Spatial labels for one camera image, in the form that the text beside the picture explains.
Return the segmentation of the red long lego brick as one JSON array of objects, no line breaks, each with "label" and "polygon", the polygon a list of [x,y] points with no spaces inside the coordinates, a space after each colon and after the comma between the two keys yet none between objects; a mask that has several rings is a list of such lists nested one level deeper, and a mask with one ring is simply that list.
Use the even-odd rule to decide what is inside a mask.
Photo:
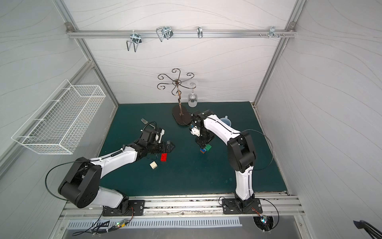
[{"label": "red long lego brick", "polygon": [[167,154],[166,154],[166,153],[162,153],[162,154],[161,154],[161,159],[160,159],[160,161],[162,161],[162,162],[166,162],[166,161],[167,161]]}]

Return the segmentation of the cream white lego brick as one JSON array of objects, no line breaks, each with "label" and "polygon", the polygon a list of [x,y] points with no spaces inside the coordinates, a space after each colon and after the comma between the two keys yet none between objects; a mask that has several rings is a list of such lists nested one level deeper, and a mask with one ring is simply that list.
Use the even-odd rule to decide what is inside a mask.
[{"label": "cream white lego brick", "polygon": [[150,167],[152,169],[156,169],[158,167],[157,163],[155,161],[153,161],[152,163],[150,163]]}]

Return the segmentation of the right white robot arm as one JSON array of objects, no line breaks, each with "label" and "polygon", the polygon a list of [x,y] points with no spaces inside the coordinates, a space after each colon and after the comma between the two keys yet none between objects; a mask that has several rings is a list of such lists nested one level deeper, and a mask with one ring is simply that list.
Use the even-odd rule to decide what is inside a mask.
[{"label": "right white robot arm", "polygon": [[255,200],[252,175],[256,160],[251,135],[233,129],[210,110],[191,114],[191,119],[190,132],[196,136],[196,143],[201,149],[207,150],[207,145],[215,136],[226,144],[227,158],[236,176],[236,207],[242,211],[250,207]]}]

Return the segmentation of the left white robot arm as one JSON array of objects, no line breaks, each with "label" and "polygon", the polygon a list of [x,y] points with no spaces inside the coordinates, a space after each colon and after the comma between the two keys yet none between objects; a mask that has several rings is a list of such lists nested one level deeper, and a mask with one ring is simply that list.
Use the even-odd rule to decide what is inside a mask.
[{"label": "left white robot arm", "polygon": [[129,197],[116,190],[100,186],[100,180],[107,174],[148,154],[170,153],[175,148],[171,141],[162,141],[165,130],[162,128],[144,129],[139,139],[124,145],[120,150],[92,159],[84,157],[74,161],[58,193],[77,208],[98,205],[114,210],[115,214],[126,214]]}]

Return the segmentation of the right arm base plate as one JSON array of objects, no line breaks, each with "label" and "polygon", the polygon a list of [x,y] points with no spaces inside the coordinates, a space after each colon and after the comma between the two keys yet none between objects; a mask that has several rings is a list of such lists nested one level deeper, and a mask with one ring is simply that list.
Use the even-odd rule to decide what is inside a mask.
[{"label": "right arm base plate", "polygon": [[223,213],[226,215],[263,213],[259,198],[249,198],[244,201],[239,198],[223,198],[220,203],[222,205]]}]

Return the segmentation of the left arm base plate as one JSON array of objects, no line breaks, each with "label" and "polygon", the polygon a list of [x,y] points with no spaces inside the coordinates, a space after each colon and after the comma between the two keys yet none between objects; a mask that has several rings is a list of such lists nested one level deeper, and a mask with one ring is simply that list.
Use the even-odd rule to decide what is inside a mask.
[{"label": "left arm base plate", "polygon": [[124,200],[117,208],[104,207],[104,217],[142,216],[145,200]]}]

